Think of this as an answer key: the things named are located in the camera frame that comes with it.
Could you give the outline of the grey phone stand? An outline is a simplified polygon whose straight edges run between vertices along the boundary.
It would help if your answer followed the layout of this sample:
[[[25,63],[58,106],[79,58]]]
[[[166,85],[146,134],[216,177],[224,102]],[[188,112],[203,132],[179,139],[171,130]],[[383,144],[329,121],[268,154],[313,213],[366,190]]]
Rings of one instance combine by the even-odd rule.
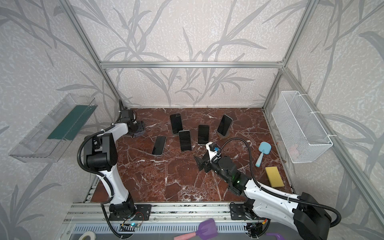
[[[136,138],[142,136],[146,131],[145,124],[143,121],[136,121],[133,123],[133,133],[132,137]]]

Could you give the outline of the black phone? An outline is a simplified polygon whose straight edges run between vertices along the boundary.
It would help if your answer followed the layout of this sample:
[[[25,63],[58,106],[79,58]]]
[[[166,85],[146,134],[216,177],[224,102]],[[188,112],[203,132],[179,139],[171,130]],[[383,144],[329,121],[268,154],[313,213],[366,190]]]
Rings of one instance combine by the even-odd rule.
[[[199,125],[198,127],[198,145],[206,145],[209,142],[210,126]]]
[[[182,118],[180,113],[170,115],[170,121],[172,126],[172,132],[174,135],[178,134],[180,131],[183,130]]]
[[[164,152],[167,137],[157,136],[152,150],[152,155],[161,156]]]
[[[182,152],[192,150],[191,133],[189,130],[179,132],[179,141]]]

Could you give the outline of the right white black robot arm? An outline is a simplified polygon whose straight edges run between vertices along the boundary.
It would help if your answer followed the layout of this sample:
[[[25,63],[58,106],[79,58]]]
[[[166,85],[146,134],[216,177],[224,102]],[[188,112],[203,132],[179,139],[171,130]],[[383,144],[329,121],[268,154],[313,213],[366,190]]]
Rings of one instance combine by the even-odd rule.
[[[326,240],[330,228],[341,222],[338,210],[319,204],[310,194],[285,193],[242,173],[230,157],[222,155],[223,148],[216,143],[207,143],[206,149],[203,157],[194,157],[199,171],[213,171],[231,193],[246,197],[242,208],[247,218],[278,222],[297,231],[304,240]]]

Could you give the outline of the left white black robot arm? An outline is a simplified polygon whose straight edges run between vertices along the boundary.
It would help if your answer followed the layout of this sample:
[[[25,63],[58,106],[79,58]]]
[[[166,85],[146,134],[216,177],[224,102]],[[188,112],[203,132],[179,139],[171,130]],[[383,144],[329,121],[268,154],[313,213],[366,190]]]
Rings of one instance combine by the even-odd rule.
[[[137,137],[144,132],[144,123],[137,121],[134,110],[120,110],[117,122],[85,137],[77,153],[81,169],[97,175],[103,183],[109,196],[106,201],[110,204],[109,212],[117,218],[132,218],[137,207],[118,173],[116,141],[123,136]]]

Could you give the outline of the back right blue phone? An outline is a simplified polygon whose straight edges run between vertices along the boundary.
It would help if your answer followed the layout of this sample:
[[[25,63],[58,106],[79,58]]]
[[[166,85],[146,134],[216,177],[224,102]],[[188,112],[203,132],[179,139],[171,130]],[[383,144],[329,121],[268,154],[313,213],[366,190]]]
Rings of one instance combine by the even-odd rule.
[[[226,132],[229,131],[232,122],[233,119],[231,117],[229,117],[228,115],[223,115],[220,124],[217,128],[217,132],[221,133],[222,135],[225,135]]]

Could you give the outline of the yellow sponge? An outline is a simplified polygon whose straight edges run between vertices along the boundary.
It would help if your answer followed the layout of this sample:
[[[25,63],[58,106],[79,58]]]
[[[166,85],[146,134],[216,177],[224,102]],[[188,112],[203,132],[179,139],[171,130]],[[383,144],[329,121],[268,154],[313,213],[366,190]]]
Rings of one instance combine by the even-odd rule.
[[[277,167],[266,167],[265,171],[272,188],[282,188],[285,186]]]

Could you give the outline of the purple pink toy shovel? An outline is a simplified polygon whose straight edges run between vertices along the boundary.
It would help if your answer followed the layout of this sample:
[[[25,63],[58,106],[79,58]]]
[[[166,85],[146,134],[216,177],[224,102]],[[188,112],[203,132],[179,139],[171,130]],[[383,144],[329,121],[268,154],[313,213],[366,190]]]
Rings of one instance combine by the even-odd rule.
[[[218,230],[214,219],[208,219],[199,224],[198,230],[193,233],[174,237],[174,240],[189,240],[198,236],[201,240],[210,240],[218,236]]]

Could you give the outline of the white tape roll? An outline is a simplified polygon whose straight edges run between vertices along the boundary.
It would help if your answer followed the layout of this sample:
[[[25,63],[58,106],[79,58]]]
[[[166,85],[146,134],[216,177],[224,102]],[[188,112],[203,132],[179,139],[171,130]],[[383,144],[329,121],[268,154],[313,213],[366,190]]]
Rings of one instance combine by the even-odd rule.
[[[83,233],[80,237],[79,240],[96,240],[96,234],[92,231],[87,231]]]

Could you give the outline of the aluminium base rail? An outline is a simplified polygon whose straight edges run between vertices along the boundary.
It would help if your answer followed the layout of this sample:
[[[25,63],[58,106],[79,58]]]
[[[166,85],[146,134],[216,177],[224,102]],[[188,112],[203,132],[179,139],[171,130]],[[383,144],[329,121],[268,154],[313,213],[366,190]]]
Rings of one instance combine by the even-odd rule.
[[[103,213],[99,203],[72,204],[63,223],[70,233],[108,233],[110,222],[116,231],[128,234],[193,232],[207,219],[213,219],[221,233],[241,233],[251,224],[264,225],[262,217],[247,217],[240,202],[138,203],[137,210],[126,219]]]

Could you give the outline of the clear plastic wall shelf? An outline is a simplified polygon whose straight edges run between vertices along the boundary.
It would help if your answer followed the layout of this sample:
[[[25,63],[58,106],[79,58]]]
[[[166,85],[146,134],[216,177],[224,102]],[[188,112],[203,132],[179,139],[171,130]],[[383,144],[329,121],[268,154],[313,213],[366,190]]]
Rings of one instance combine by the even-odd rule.
[[[9,156],[23,163],[56,163],[97,109],[94,97],[67,94]]]

